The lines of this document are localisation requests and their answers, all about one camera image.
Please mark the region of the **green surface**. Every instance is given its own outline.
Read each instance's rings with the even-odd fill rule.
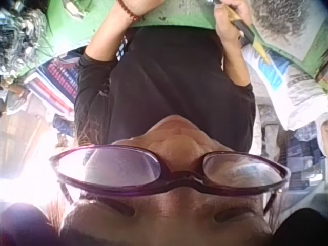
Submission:
[[[86,6],[89,1],[82,0],[82,4]],[[41,51],[37,53],[36,63],[30,64],[29,67],[33,68],[52,57],[86,45],[108,14],[114,1],[93,0],[86,17],[83,20],[76,20],[65,11],[62,0],[50,0],[49,27],[46,31],[47,41],[40,42]],[[203,3],[200,1],[204,0],[167,0],[160,8],[145,16],[136,26],[181,25],[213,29],[215,27],[213,7],[206,3],[200,4]],[[311,76],[315,76],[316,71],[323,63],[324,54],[327,50],[327,26],[327,22],[321,26],[310,51],[302,62],[275,47],[271,48],[292,59]],[[25,67],[21,73],[28,70],[29,68]]]

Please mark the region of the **bag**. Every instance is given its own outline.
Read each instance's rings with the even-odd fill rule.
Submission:
[[[242,49],[244,60],[264,82],[285,130],[295,131],[328,111],[328,97],[311,76],[271,49],[267,53],[270,65],[251,45]]]

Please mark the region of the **dark eyeglass frame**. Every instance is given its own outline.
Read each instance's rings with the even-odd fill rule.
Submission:
[[[68,177],[62,173],[60,173],[56,167],[59,165],[59,160],[75,151],[82,149],[126,149],[133,150],[137,152],[141,152],[142,154],[147,154],[157,160],[158,164],[161,168],[160,176],[157,180],[144,184],[141,186],[128,186],[128,187],[108,187],[102,186],[99,184],[92,184],[84,181],[80,181],[71,177]],[[266,186],[260,187],[251,187],[251,188],[233,188],[228,186],[219,185],[213,181],[211,181],[204,173],[203,170],[203,162],[207,157],[213,155],[225,155],[225,154],[233,154],[240,155],[243,157],[252,158],[255,160],[262,161],[267,163],[269,166],[280,172],[281,181],[273,184],[269,184]],[[172,189],[178,187],[190,187],[192,189],[197,190],[200,193],[210,194],[210,195],[218,195],[218,196],[226,196],[226,197],[241,197],[241,196],[252,196],[252,195],[260,195],[263,193],[271,193],[271,197],[268,200],[267,205],[264,208],[264,214],[270,209],[274,200],[277,197],[277,194],[281,191],[285,184],[289,182],[291,172],[288,168],[262,158],[260,156],[251,155],[248,153],[242,152],[233,152],[233,151],[215,151],[206,153],[203,155],[195,171],[177,171],[171,172],[169,168],[166,166],[165,162],[161,160],[154,152],[149,151],[147,149],[125,146],[125,145],[89,145],[82,146],[78,148],[74,148],[71,150],[67,150],[61,152],[58,155],[55,155],[49,159],[53,170],[55,171],[58,182],[61,188],[61,191],[65,195],[67,201],[72,204],[73,199],[69,194],[66,185],[81,189],[91,194],[95,194],[102,197],[139,197],[139,196],[149,196],[160,193],[168,192]]]

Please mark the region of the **black shirt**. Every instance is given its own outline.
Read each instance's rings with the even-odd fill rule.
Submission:
[[[120,62],[79,62],[75,123],[80,144],[109,144],[144,134],[180,115],[211,138],[248,152],[255,102],[251,85],[222,71],[222,49],[204,29],[139,29]]]

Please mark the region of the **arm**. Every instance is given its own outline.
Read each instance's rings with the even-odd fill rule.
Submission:
[[[123,0],[135,15],[144,15],[163,0]],[[75,99],[75,125],[80,145],[108,144],[113,96],[109,78],[117,64],[116,52],[133,19],[115,2],[78,66],[78,92]]]
[[[251,79],[241,53],[239,42],[223,45],[223,70],[237,86],[247,86]]]
[[[132,18],[121,8],[118,2],[115,2],[110,13],[87,46],[86,55],[102,62],[115,60],[119,44],[132,22]]]
[[[248,25],[252,23],[250,7],[246,0],[221,1],[223,4],[215,6],[214,16],[216,32],[224,48],[223,69],[235,85],[245,87],[250,83],[250,76],[241,53],[240,33],[229,21],[226,4],[231,5]]]
[[[150,12],[163,2],[164,0],[123,0],[125,6],[137,16]],[[109,15],[87,46],[86,54],[102,62],[114,60],[120,41],[132,23],[132,17],[118,2],[115,2]]]

